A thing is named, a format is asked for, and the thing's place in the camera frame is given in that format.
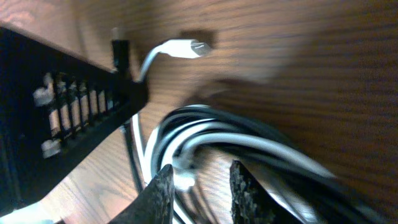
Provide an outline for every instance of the white cable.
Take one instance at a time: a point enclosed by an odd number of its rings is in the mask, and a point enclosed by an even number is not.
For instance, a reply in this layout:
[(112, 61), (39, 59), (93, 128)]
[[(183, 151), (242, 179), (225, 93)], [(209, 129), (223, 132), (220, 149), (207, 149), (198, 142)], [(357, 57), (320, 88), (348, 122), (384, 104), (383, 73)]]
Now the white cable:
[[(155, 59), (156, 55), (160, 52), (169, 54), (170, 56), (173, 57), (196, 58), (208, 54), (210, 50), (211, 49), (207, 44), (199, 43), (197, 40), (169, 40), (164, 44), (155, 47), (149, 52), (149, 54), (144, 60), (144, 63), (142, 63), (138, 81), (143, 82), (145, 80), (149, 66)], [(145, 183), (148, 184), (152, 179), (152, 176), (149, 179), (148, 175), (145, 175), (148, 172), (150, 173), (150, 161), (149, 163), (147, 163), (149, 168), (148, 169), (145, 167), (146, 161), (144, 157), (144, 141), (141, 132), (141, 123), (139, 122), (139, 112), (132, 117), (132, 129), (134, 132), (134, 140), (137, 147), (138, 160), (140, 163), (141, 171), (144, 176)], [(189, 216), (184, 214), (183, 210), (180, 208), (180, 205), (176, 201), (174, 201), (174, 210), (177, 212), (177, 214), (186, 224), (193, 223), (193, 220)], [(173, 223), (179, 223), (179, 222), (178, 220), (173, 218)]]
[(181, 168), (188, 168), (190, 165), (189, 161), (191, 161), (193, 157), (193, 152), (199, 145), (219, 142), (237, 144), (240, 146), (258, 149), (296, 164), (303, 169), (309, 170), (323, 177), (335, 178), (335, 175), (324, 168), (321, 164), (302, 154), (301, 152), (298, 152), (295, 149), (292, 149), (291, 147), (285, 146), (281, 143), (248, 134), (211, 133), (195, 136), (189, 139), (183, 145), (180, 156), (174, 158), (175, 161), (172, 164), (173, 166), (174, 164), (178, 164), (178, 166)]
[[(144, 60), (144, 63), (142, 63), (142, 67), (140, 70), (138, 82), (143, 82), (146, 77), (146, 73), (148, 72), (149, 66), (151, 63), (154, 61), (156, 55), (162, 50), (162, 46), (157, 46), (154, 49), (152, 49), (147, 57)], [(144, 167), (144, 140), (142, 137), (141, 133), (141, 123), (139, 121), (139, 112), (136, 113), (135, 115), (132, 116), (132, 130), (134, 133), (134, 142), (136, 143), (136, 148), (137, 148), (137, 154), (138, 154), (138, 160), (139, 160), (139, 165), (141, 167), (141, 171), (144, 174), (146, 172), (145, 167)], [(146, 184), (149, 184), (150, 180), (146, 180), (144, 176), (144, 181)]]

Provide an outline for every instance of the wood grain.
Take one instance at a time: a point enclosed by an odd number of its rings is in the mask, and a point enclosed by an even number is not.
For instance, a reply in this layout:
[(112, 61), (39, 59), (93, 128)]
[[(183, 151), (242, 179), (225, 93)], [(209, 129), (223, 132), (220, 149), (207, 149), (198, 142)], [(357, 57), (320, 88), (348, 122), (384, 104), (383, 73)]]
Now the wood grain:
[[(286, 133), (344, 184), (398, 220), (397, 2), (33, 3), (36, 11), (22, 1), (2, 1), (0, 18), (109, 68), (112, 27), (127, 29), (138, 60), (165, 39), (211, 36), (214, 51), (208, 57), (160, 55), (154, 62), (151, 99), (142, 112), (146, 137), (169, 111), (188, 103), (256, 118)], [(136, 196), (126, 156), (116, 131), (44, 203), (52, 203), (48, 207), (67, 223), (108, 222)], [(224, 194), (211, 187), (228, 184), (221, 178), (226, 173), (212, 174), (228, 167), (231, 158), (214, 158), (201, 184), (213, 195), (212, 207), (227, 212), (219, 221), (230, 222), (229, 202), (216, 204)]]

